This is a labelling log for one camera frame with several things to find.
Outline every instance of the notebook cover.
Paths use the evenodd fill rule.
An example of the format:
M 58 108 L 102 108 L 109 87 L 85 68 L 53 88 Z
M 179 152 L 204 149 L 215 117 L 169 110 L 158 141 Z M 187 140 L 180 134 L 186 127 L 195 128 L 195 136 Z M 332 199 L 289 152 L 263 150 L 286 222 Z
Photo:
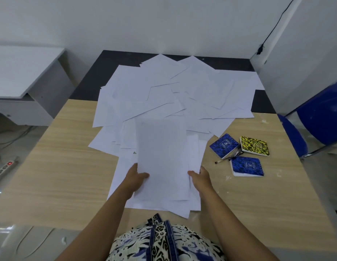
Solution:
M 210 148 L 220 157 L 223 158 L 234 150 L 238 146 L 238 143 L 230 135 L 225 134 L 217 141 L 215 141 Z
M 263 156 L 269 156 L 269 148 L 267 147 L 267 143 L 262 140 L 249 138 L 245 136 L 240 137 L 242 151 L 259 154 Z
M 264 172 L 258 158 L 236 157 L 232 159 L 232 170 L 236 173 L 263 176 Z

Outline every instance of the power strip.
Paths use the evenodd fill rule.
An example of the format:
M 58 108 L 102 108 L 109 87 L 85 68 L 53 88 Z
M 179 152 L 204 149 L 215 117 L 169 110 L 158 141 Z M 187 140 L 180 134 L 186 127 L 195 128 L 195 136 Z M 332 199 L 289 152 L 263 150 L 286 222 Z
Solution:
M 13 169 L 15 166 L 16 161 L 15 160 L 9 160 L 4 166 L 0 168 L 0 179 L 7 174 L 10 170 Z

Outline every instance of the stack of paper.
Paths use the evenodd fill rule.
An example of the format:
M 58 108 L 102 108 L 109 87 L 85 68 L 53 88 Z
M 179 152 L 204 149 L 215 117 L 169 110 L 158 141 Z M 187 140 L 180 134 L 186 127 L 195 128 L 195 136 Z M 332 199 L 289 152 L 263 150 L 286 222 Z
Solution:
M 235 118 L 253 117 L 256 89 L 263 87 L 255 72 L 214 70 L 195 57 L 119 65 L 100 90 L 93 127 L 103 128 L 89 145 L 119 156 L 109 194 L 138 161 L 151 177 L 126 207 L 186 218 L 200 210 L 186 171 L 199 171 L 211 136 L 220 137 Z

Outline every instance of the tiled floor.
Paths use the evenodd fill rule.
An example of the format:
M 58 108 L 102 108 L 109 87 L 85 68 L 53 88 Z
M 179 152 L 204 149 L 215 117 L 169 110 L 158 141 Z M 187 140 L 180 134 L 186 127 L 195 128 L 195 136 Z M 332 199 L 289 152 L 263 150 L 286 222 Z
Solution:
M 6 117 L 0 115 L 0 132 L 12 130 L 0 135 L 0 143 L 14 139 L 18 132 L 26 129 L 17 126 Z M 2 189 L 8 184 L 15 171 L 28 156 L 34 145 L 44 134 L 46 127 L 37 127 L 27 136 L 17 140 L 14 144 L 1 152 L 2 162 L 18 156 L 18 165 L 0 181 L 0 195 Z M 309 175 L 312 185 L 316 189 L 322 204 L 331 218 L 337 233 L 337 155 L 320 153 L 314 157 L 306 158 L 303 165 Z M 18 226 L 11 223 L 0 224 L 0 260 L 54 260 L 66 246 L 73 241 L 79 231 L 54 229 L 48 227 Z M 280 260 L 337 260 L 337 253 L 305 252 L 289 249 L 271 248 Z

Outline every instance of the white desk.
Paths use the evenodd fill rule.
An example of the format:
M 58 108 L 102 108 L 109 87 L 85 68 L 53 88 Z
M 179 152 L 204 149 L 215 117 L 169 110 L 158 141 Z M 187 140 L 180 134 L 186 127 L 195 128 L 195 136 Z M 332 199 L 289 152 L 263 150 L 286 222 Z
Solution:
M 51 124 L 74 87 L 64 48 L 0 46 L 0 113 L 18 125 Z

